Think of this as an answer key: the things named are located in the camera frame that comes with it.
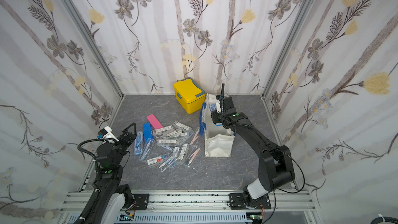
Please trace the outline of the blue opaque plastic case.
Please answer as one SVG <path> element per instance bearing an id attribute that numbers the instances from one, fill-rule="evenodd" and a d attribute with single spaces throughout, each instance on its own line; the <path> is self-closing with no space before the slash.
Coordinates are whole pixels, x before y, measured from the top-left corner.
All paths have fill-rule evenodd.
<path id="1" fill-rule="evenodd" d="M 145 140 L 145 144 L 149 142 L 150 139 L 153 139 L 152 136 L 151 124 L 149 122 L 143 124 L 143 136 Z"/>

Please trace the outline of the clear case blue label compass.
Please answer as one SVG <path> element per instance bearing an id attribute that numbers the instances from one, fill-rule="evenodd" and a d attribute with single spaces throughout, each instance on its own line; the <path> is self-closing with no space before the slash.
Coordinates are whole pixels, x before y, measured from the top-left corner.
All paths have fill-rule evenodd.
<path id="1" fill-rule="evenodd" d="M 218 111 L 218 109 L 217 109 L 217 104 L 216 103 L 211 103 L 211 104 L 209 104 L 209 111 L 212 113 L 212 112 L 217 112 Z"/>

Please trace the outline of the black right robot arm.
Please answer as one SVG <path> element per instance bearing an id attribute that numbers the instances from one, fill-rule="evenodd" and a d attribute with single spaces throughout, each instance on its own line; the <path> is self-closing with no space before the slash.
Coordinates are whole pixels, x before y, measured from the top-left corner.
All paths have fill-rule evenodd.
<path id="1" fill-rule="evenodd" d="M 268 193 L 295 180 L 293 159 L 287 146 L 279 146 L 262 134 L 244 113 L 238 113 L 230 96 L 217 95 L 212 122 L 242 137 L 259 158 L 258 178 L 243 189 L 247 208 L 256 207 Z"/>

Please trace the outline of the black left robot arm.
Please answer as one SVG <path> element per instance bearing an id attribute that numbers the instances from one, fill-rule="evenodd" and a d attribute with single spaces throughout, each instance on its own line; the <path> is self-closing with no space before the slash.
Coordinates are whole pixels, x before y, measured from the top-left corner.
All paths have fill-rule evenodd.
<path id="1" fill-rule="evenodd" d="M 129 185 L 120 185 L 123 166 L 122 159 L 128 154 L 128 148 L 137 137 L 136 123 L 130 124 L 122 130 L 122 134 L 115 137 L 110 127 L 98 132 L 96 139 L 90 139 L 78 144 L 81 153 L 88 154 L 95 162 L 95 179 L 92 183 L 93 193 L 76 224 L 101 224 L 118 215 L 121 209 L 131 208 L 135 199 Z"/>

